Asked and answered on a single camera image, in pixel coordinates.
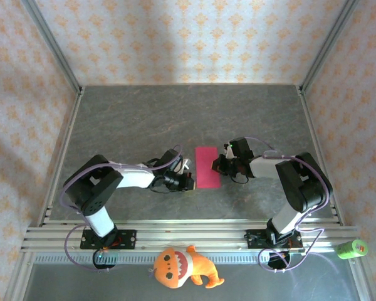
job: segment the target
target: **wall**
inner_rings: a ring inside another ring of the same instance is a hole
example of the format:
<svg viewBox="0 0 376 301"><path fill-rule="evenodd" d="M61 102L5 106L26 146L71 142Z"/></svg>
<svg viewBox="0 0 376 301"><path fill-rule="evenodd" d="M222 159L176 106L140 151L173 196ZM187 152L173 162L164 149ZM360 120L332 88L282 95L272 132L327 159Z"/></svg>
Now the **wall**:
<svg viewBox="0 0 376 301"><path fill-rule="evenodd" d="M0 0L0 300L41 209L74 99L21 1Z"/></svg>
<svg viewBox="0 0 376 301"><path fill-rule="evenodd" d="M82 85L301 84L345 0L38 0Z"/></svg>
<svg viewBox="0 0 376 301"><path fill-rule="evenodd" d="M369 244L376 283L376 0L360 0L306 97L345 221Z"/></svg>

